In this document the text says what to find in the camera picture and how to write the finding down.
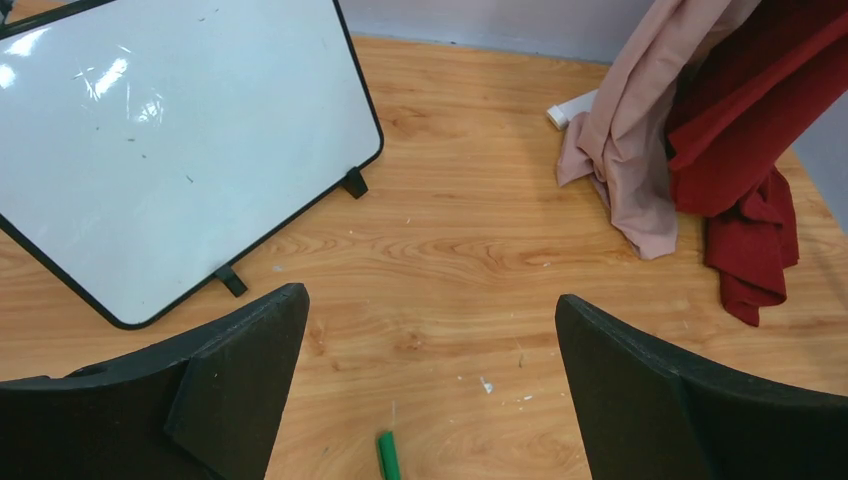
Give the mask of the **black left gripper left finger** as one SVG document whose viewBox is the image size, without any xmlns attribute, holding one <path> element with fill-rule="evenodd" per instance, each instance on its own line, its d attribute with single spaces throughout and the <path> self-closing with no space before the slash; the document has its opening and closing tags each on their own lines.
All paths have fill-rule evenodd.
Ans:
<svg viewBox="0 0 848 480">
<path fill-rule="evenodd" d="M 146 348 L 1 385 L 5 479 L 261 479 L 310 298 L 284 285 Z"/>
</svg>

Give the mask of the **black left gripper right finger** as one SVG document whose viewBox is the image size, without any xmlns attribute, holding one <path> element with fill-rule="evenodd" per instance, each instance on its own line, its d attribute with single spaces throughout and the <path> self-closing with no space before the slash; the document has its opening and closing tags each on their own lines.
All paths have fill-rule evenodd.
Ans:
<svg viewBox="0 0 848 480">
<path fill-rule="evenodd" d="M 595 479 L 843 479 L 847 400 L 744 373 L 573 294 L 555 323 Z"/>
</svg>

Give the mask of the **green marker pen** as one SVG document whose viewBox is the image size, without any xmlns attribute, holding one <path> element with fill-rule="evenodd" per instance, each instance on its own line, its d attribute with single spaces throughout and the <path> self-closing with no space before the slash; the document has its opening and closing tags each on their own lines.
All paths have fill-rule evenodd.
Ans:
<svg viewBox="0 0 848 480">
<path fill-rule="evenodd" d="M 377 437 L 376 447 L 382 478 L 401 480 L 402 472 L 393 433 L 391 431 L 381 433 Z"/>
</svg>

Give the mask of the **white whiteboard black frame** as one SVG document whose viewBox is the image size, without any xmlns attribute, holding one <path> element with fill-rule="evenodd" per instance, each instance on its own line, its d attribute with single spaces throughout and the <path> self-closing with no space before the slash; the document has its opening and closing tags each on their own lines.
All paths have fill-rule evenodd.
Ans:
<svg viewBox="0 0 848 480">
<path fill-rule="evenodd" d="M 1 228 L 109 323 L 157 321 L 384 135 L 336 1 L 75 1 L 1 28 Z"/>
</svg>

